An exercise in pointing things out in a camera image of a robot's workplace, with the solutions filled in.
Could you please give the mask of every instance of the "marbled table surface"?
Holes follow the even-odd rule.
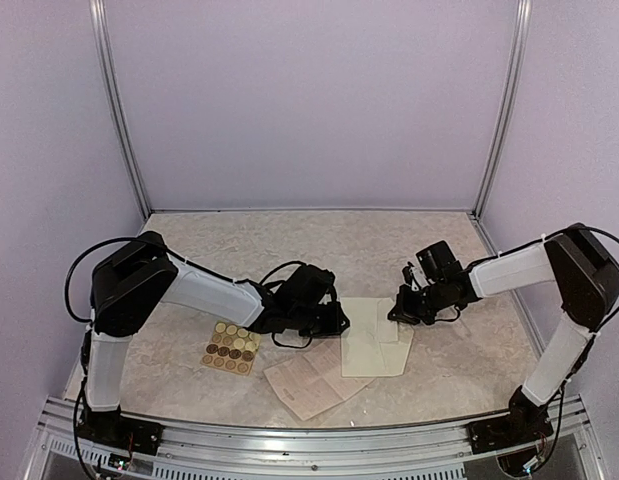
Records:
[[[156,214],[146,229],[170,248],[234,278],[259,280],[292,259],[336,274],[341,297],[392,297],[418,250],[447,240],[463,265],[486,254],[462,213],[316,211]],[[298,352],[263,336],[249,377],[200,364],[217,319],[160,304],[134,337],[122,409],[165,418],[256,427],[349,427],[442,420],[505,408],[535,365],[508,295],[470,305],[455,323],[414,327],[405,374],[378,378],[306,422],[278,400],[263,370]],[[279,338],[284,341],[286,334]],[[75,398],[79,374],[67,389]]]

